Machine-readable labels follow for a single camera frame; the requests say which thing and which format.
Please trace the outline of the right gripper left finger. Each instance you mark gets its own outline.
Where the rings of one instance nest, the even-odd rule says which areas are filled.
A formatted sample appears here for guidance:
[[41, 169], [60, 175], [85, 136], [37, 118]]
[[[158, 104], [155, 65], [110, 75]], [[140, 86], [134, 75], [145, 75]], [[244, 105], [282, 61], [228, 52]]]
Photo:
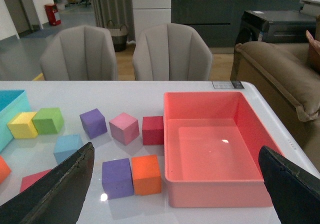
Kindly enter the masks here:
[[95, 149], [88, 142], [0, 207], [2, 224], [75, 224], [91, 183]]

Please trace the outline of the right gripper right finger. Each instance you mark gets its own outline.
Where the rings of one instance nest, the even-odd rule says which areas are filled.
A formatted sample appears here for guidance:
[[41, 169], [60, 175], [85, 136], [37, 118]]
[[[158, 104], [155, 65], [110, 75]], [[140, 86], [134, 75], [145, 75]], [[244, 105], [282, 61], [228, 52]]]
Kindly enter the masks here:
[[267, 146], [258, 154], [264, 185], [282, 224], [320, 222], [320, 180]]

